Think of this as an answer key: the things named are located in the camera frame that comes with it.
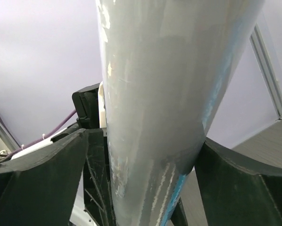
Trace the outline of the white shuttlecock tube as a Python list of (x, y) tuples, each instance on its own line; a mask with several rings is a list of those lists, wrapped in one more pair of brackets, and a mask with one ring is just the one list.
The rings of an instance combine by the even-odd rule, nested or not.
[(96, 2), (117, 225), (167, 224), (263, 4)]

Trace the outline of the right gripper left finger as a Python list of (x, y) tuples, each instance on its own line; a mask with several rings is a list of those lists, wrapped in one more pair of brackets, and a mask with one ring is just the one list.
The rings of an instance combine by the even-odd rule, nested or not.
[(87, 131), (0, 164), (0, 226), (66, 226), (88, 150)]

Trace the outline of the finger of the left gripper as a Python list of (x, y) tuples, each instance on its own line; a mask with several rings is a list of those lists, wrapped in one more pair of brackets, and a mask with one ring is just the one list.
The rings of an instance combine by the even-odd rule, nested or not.
[(85, 209), (96, 225), (114, 226), (107, 136), (102, 129), (87, 129), (86, 135), (88, 149), (83, 168)]

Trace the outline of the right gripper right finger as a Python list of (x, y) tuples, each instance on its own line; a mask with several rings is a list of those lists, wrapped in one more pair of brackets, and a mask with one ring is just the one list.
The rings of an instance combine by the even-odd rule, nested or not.
[(196, 160), (210, 226), (282, 226), (282, 169), (206, 139)]

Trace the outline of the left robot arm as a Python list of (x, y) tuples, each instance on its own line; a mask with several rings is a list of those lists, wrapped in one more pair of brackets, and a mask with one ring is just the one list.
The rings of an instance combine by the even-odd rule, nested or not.
[(99, 84), (72, 95), (76, 123), (0, 163), (0, 226), (114, 226)]

